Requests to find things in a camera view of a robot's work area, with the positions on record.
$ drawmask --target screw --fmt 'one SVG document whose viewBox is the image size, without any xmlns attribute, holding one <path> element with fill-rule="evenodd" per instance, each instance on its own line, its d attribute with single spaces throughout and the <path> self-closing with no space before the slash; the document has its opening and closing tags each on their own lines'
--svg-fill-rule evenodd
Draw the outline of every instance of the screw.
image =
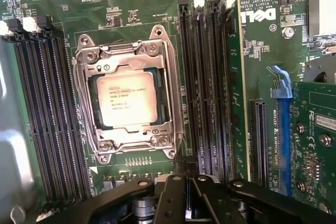
<svg viewBox="0 0 336 224">
<path fill-rule="evenodd" d="M 151 138 L 151 142 L 152 142 L 153 144 L 156 144 L 156 143 L 157 143 L 157 139 L 156 139 L 155 136 Z"/>
<path fill-rule="evenodd" d="M 174 150 L 169 151 L 169 152 L 168 152 L 168 155 L 169 155 L 170 157 L 175 157 L 175 151 L 174 151 Z"/>
<path fill-rule="evenodd" d="M 119 142 L 114 141 L 113 143 L 114 143 L 114 145 L 115 145 L 116 148 L 118 148 L 120 146 Z"/>
<path fill-rule="evenodd" d="M 301 180 L 296 183 L 296 187 L 299 189 L 299 191 L 305 191 L 306 190 L 306 187 Z"/>
<path fill-rule="evenodd" d="M 95 53 L 93 53 L 93 52 L 88 52 L 87 59 L 88 59 L 89 61 L 93 61 L 94 58 L 95 58 Z"/>
<path fill-rule="evenodd" d="M 86 45 L 89 42 L 89 39 L 87 37 L 82 37 L 80 39 L 80 42 L 82 43 L 82 45 Z"/>
<path fill-rule="evenodd" d="M 326 134 L 322 134 L 319 137 L 320 143 L 324 146 L 324 147 L 331 147 L 332 141 L 331 141 L 331 137 L 326 135 Z"/>
<path fill-rule="evenodd" d="M 159 144 L 160 146 L 167 146 L 169 143 L 169 139 L 166 136 L 159 137 Z"/>
<path fill-rule="evenodd" d="M 285 39 L 290 39 L 294 36 L 294 29 L 291 27 L 286 27 L 285 29 L 282 30 L 282 35 Z"/>
<path fill-rule="evenodd" d="M 109 142 L 102 142 L 99 147 L 103 152 L 107 152 L 111 149 L 111 144 Z"/>
<path fill-rule="evenodd" d="M 100 58 L 105 59 L 108 56 L 106 52 L 101 52 Z"/>
<path fill-rule="evenodd" d="M 298 122 L 296 124 L 296 131 L 298 132 L 298 134 L 303 134 L 305 132 L 305 127 L 302 123 Z"/>
<path fill-rule="evenodd" d="M 200 176 L 198 177 L 198 180 L 200 181 L 206 181 L 208 178 L 206 176 Z"/>
<path fill-rule="evenodd" d="M 145 182 L 145 181 L 139 182 L 139 186 L 146 186 L 147 184 L 148 182 Z"/>
<path fill-rule="evenodd" d="M 233 182 L 233 185 L 234 185 L 235 187 L 242 187 L 244 184 L 243 184 L 243 182 L 236 181 L 236 182 Z"/>
<path fill-rule="evenodd" d="M 101 156 L 101 157 L 99 158 L 99 160 L 100 160 L 100 162 L 102 162 L 102 163 L 106 163 L 106 162 L 108 161 L 108 159 L 107 159 L 106 156 Z"/>
</svg>

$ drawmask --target screw hole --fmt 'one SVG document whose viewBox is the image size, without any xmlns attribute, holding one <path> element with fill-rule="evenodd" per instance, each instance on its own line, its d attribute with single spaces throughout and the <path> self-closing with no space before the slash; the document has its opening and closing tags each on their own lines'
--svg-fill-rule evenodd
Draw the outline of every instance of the screw hole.
<svg viewBox="0 0 336 224">
<path fill-rule="evenodd" d="M 173 217 L 173 212 L 166 212 L 165 214 L 164 214 L 167 218 L 172 218 Z"/>
<path fill-rule="evenodd" d="M 158 36 L 160 36 L 160 35 L 162 34 L 162 30 L 159 29 L 159 28 L 156 29 L 156 30 L 155 30 L 155 34 L 158 35 Z"/>
</svg>

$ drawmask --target black ram slot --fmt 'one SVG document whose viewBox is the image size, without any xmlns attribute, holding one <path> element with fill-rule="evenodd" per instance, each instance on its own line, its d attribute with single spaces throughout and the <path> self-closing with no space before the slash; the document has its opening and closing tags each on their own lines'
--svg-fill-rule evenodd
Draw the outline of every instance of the black ram slot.
<svg viewBox="0 0 336 224">
<path fill-rule="evenodd" d="M 53 188 L 54 186 L 54 177 L 51 169 L 51 163 L 48 156 L 48 152 L 44 151 L 46 150 L 46 145 L 44 144 L 44 139 L 41 137 L 40 131 L 42 131 L 42 123 L 41 121 L 38 121 L 40 114 L 40 109 L 38 107 L 38 101 L 36 99 L 35 94 L 33 94 L 33 91 L 35 87 L 32 84 L 31 81 L 31 74 L 30 69 L 26 66 L 29 66 L 29 59 L 28 57 L 24 57 L 24 55 L 27 55 L 27 53 L 24 53 L 22 43 L 17 42 L 17 38 L 21 37 L 15 36 L 15 37 L 4 37 L 3 40 L 9 43 L 14 44 L 15 52 L 16 52 L 16 58 L 17 58 L 17 64 L 19 68 L 20 73 L 20 79 L 23 87 L 23 92 L 26 98 L 26 105 L 28 109 L 28 116 L 30 121 L 30 134 L 31 137 L 35 143 L 36 151 L 37 151 L 37 160 L 40 167 L 41 172 L 41 178 L 43 182 L 43 186 L 45 189 L 46 194 L 46 200 L 52 200 L 56 196 L 56 192 Z"/>
<path fill-rule="evenodd" d="M 268 144 L 266 102 L 250 101 L 251 112 L 251 151 L 253 157 L 254 182 L 268 187 Z"/>
<path fill-rule="evenodd" d="M 212 81 L 212 132 L 215 135 L 212 144 L 212 157 L 216 159 L 213 164 L 213 174 L 220 181 L 225 181 L 225 160 L 224 160 L 224 136 L 225 110 L 224 110 L 224 89 L 223 89 L 223 44 L 221 31 L 221 2 L 212 0 L 207 10 L 208 37 L 209 37 L 209 60 L 211 66 Z"/>
<path fill-rule="evenodd" d="M 212 133 L 211 133 L 211 100 L 209 98 L 209 71 L 210 64 L 207 52 L 207 32 L 206 32 L 206 17 L 203 7 L 197 7 L 194 10 L 194 36 L 195 36 L 195 52 L 196 52 L 196 65 L 197 65 L 197 79 L 198 79 L 198 96 L 199 107 L 201 112 L 200 125 L 201 134 L 204 146 L 204 165 L 207 174 L 213 174 L 211 146 L 212 146 Z"/>
<path fill-rule="evenodd" d="M 198 123 L 198 105 L 197 105 L 197 80 L 196 80 L 196 64 L 194 61 L 194 52 L 191 38 L 191 24 L 192 19 L 189 14 L 188 0 L 178 0 L 179 22 L 180 22 L 180 37 L 182 47 L 182 57 L 184 66 L 185 77 L 185 91 L 186 102 L 188 110 L 189 127 L 191 139 L 195 143 L 196 149 L 193 150 L 197 153 L 198 168 L 200 173 L 207 173 L 204 164 L 204 146 L 202 136 L 200 136 L 199 123 Z"/>
<path fill-rule="evenodd" d="M 49 42 L 52 49 L 52 71 L 54 77 L 58 80 L 58 99 L 62 104 L 63 128 L 67 132 L 66 147 L 68 150 L 67 158 L 69 167 L 71 167 L 72 184 L 76 190 L 76 198 L 87 199 L 91 197 L 89 188 L 89 178 L 87 171 L 87 163 L 85 159 L 84 146 L 80 137 L 79 124 L 77 121 L 76 105 L 73 97 L 73 89 L 71 85 L 71 76 L 69 71 L 69 62 L 65 47 L 63 44 L 64 36 L 62 31 L 53 29 L 45 31 L 45 38 Z"/>
<path fill-rule="evenodd" d="M 49 86 L 49 78 L 47 77 L 46 66 L 43 59 L 45 51 L 40 46 L 40 42 L 31 35 L 27 40 L 32 54 L 28 55 L 30 59 L 31 72 L 33 74 L 34 84 L 39 96 L 41 105 L 41 117 L 44 119 L 44 125 L 47 133 L 46 142 L 50 153 L 50 159 L 53 162 L 54 176 L 56 182 L 56 193 L 58 199 L 65 199 L 67 195 L 67 184 L 64 180 L 64 163 L 62 160 L 59 146 L 58 125 L 55 122 L 55 111 L 53 100 L 51 97 L 51 87 Z"/>
</svg>

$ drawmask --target blue pcie slot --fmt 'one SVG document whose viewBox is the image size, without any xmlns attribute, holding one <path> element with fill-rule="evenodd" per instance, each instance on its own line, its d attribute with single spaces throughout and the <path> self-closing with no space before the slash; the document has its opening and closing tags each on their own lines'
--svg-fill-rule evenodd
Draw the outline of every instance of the blue pcie slot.
<svg viewBox="0 0 336 224">
<path fill-rule="evenodd" d="M 291 196 L 289 104 L 293 98 L 293 92 L 288 72 L 278 66 L 273 66 L 272 70 L 283 77 L 279 80 L 279 87 L 272 91 L 272 96 L 277 99 L 278 104 L 280 192 Z"/>
<path fill-rule="evenodd" d="M 278 126 L 280 145 L 280 176 L 281 193 L 291 196 L 290 187 L 290 133 L 289 133 L 289 104 L 290 99 L 277 99 Z"/>
</svg>

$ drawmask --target motherboard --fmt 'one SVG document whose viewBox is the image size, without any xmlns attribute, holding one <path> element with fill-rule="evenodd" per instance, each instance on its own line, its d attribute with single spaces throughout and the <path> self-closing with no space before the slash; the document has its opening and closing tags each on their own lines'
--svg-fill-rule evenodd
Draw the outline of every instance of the motherboard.
<svg viewBox="0 0 336 224">
<path fill-rule="evenodd" d="M 336 214 L 330 1 L 0 0 L 42 209 L 188 160 Z"/>
</svg>

